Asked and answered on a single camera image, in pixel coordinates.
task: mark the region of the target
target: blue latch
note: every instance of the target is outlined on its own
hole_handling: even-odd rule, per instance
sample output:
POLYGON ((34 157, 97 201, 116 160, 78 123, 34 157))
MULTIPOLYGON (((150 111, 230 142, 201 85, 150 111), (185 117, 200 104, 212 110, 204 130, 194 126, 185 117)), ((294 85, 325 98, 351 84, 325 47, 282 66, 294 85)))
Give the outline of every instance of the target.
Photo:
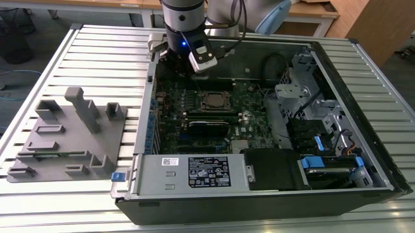
POLYGON ((356 163, 357 163, 359 167, 364 166, 364 162, 363 162, 363 159, 360 157, 356 157, 356 163))
POLYGON ((113 172, 110 174, 112 182, 124 182, 125 181, 125 173, 124 172, 113 172))
POLYGON ((302 165, 302 168, 321 168, 325 167, 322 163, 322 159, 318 156, 305 156, 300 160, 300 164, 302 165))
POLYGON ((320 150, 320 151, 324 151, 325 149, 324 149, 324 146, 322 146, 320 137, 318 137, 318 136, 314 136, 313 139, 316 140, 316 143, 317 143, 317 146, 318 146, 318 150, 320 150))

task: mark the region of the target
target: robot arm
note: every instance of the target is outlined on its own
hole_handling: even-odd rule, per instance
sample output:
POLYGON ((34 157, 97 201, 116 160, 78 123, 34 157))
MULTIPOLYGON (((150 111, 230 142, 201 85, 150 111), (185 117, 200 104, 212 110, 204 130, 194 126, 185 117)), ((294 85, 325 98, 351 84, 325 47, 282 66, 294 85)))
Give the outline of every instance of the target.
MULTIPOLYGON (((229 51, 214 51, 208 42, 204 3, 204 0, 161 0, 168 47, 177 56, 188 56, 196 73, 214 66, 217 58, 229 51)), ((209 28, 225 30, 242 24, 260 34, 270 34, 286 17, 289 6, 290 0, 208 0, 209 28)))

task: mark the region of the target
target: circuit board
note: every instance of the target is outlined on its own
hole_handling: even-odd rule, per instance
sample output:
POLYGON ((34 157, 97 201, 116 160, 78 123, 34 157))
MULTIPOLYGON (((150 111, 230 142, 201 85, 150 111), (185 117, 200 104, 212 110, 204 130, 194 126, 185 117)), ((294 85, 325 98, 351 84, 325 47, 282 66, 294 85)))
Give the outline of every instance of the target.
POLYGON ((245 81, 229 85, 226 91, 217 91, 205 90, 202 82, 193 90, 184 83, 158 84, 160 154, 234 153, 232 142, 246 142, 248 148, 276 147, 262 107, 264 90, 245 81), (192 122, 209 122, 220 135, 188 136, 184 130, 192 122))

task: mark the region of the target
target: black trash bin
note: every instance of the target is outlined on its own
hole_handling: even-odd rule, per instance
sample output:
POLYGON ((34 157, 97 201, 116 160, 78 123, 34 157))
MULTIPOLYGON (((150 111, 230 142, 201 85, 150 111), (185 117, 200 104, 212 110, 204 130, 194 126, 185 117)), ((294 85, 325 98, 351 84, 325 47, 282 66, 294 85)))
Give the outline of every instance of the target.
POLYGON ((8 21, 6 17, 2 17, 0 11, 0 16, 4 19, 0 21, 0 57, 4 58, 9 64, 21 64, 30 60, 33 53, 22 34, 29 32, 30 27, 22 27, 8 21))
POLYGON ((25 9, 0 7, 0 17, 9 27, 17 29, 21 35, 28 35, 36 31, 30 15, 25 9))

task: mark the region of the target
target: motherboard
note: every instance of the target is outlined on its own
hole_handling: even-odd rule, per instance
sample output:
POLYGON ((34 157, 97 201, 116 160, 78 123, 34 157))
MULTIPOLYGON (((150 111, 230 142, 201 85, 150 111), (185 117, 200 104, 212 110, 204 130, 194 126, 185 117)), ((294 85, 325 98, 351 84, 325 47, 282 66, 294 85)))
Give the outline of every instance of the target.
POLYGON ((270 90, 249 81, 157 84, 160 154, 230 154, 273 148, 262 101, 270 90))

